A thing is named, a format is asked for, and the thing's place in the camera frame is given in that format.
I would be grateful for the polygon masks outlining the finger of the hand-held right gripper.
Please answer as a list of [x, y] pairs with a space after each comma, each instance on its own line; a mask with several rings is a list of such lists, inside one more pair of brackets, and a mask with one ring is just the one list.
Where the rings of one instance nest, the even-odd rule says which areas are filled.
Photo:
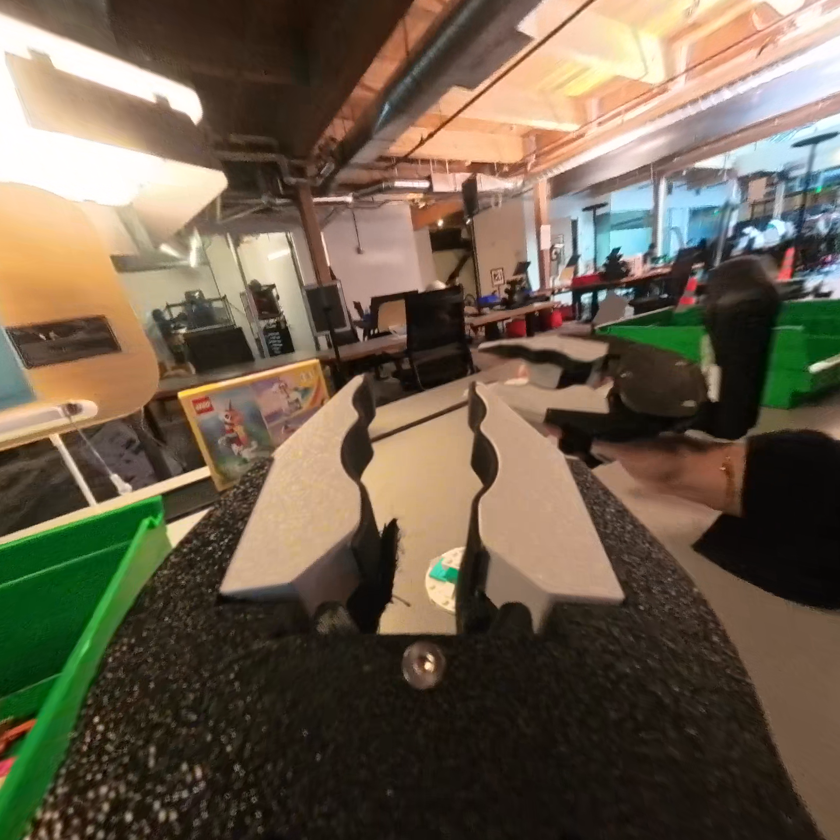
[[580, 414], [606, 416], [611, 411], [610, 394], [612, 390], [612, 382], [606, 382], [598, 387], [568, 385], [549, 390], [545, 416], [565, 417]]
[[604, 341], [575, 337], [526, 337], [484, 342], [479, 352], [516, 361], [520, 378], [542, 389], [572, 385], [597, 387], [608, 377], [604, 371], [609, 353]]

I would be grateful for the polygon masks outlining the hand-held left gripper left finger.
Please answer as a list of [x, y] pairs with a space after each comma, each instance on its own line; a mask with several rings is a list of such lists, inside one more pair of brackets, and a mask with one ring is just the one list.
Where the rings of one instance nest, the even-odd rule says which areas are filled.
[[379, 527], [364, 472], [373, 459], [371, 379], [354, 377], [282, 443], [222, 580], [227, 602], [333, 608], [377, 632], [393, 598], [400, 530]]

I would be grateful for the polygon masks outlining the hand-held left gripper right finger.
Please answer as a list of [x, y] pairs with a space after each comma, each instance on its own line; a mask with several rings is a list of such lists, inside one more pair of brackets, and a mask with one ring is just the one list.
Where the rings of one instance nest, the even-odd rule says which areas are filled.
[[625, 594], [566, 457], [487, 385], [467, 401], [479, 479], [461, 561], [461, 631], [483, 632], [507, 604], [534, 632], [558, 604], [618, 606]]

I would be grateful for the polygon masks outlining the round white lego model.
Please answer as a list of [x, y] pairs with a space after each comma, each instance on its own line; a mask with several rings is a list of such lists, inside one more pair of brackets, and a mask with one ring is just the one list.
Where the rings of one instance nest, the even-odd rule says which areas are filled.
[[438, 609], [456, 613], [456, 585], [465, 547], [449, 549], [432, 560], [427, 568], [424, 583], [429, 601]]

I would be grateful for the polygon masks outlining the green plastic bin stack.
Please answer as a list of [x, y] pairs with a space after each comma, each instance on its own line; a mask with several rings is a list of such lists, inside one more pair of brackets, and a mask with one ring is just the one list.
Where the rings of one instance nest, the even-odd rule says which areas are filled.
[[25, 835], [67, 755], [104, 653], [172, 550], [161, 497], [2, 544], [2, 838]]

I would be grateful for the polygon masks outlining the light blue instruction booklet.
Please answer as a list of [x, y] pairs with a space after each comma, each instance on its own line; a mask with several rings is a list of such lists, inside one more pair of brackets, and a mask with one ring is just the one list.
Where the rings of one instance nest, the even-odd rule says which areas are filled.
[[1, 326], [1, 411], [19, 408], [36, 399], [25, 368]]

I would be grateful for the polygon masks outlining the yellow lego box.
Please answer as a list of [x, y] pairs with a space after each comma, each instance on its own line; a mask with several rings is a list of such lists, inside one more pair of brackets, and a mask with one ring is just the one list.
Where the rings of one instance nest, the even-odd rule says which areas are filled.
[[238, 483], [328, 400], [322, 365], [308, 360], [177, 394], [215, 488]]

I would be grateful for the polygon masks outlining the person's right hand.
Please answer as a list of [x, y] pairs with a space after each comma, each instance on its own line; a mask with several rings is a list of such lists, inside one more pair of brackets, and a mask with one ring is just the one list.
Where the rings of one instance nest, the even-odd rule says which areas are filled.
[[628, 443], [596, 438], [590, 452], [647, 490], [740, 517], [747, 449], [742, 442], [665, 435]]

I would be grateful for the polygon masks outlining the black office chair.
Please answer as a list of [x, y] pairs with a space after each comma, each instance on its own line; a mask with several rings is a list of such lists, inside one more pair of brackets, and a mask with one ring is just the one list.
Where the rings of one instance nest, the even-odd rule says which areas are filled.
[[398, 372], [403, 390], [428, 391], [478, 372], [460, 285], [409, 295], [405, 310], [405, 362]]

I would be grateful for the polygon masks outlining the grey framed monitor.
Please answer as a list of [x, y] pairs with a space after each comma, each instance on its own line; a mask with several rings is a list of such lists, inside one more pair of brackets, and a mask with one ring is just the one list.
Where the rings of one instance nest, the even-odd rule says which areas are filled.
[[352, 327], [339, 281], [324, 285], [314, 284], [304, 289], [311, 324], [316, 335], [347, 331]]

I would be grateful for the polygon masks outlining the wooden book stand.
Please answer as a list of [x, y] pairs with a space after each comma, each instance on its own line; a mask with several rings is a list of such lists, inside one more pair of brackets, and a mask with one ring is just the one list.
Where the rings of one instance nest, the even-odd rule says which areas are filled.
[[2, 530], [96, 504], [51, 437], [137, 413], [159, 384], [151, 342], [79, 205], [33, 186], [1, 195], [1, 321], [34, 402], [2, 411]]

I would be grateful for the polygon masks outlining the bright studio light panel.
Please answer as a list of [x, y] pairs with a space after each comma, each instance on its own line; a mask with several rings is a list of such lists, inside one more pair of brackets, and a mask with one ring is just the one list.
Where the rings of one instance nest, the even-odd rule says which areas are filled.
[[155, 242], [223, 194], [192, 88], [120, 57], [99, 26], [70, 30], [90, 45], [16, 2], [2, 2], [1, 21], [3, 183], [128, 208]]

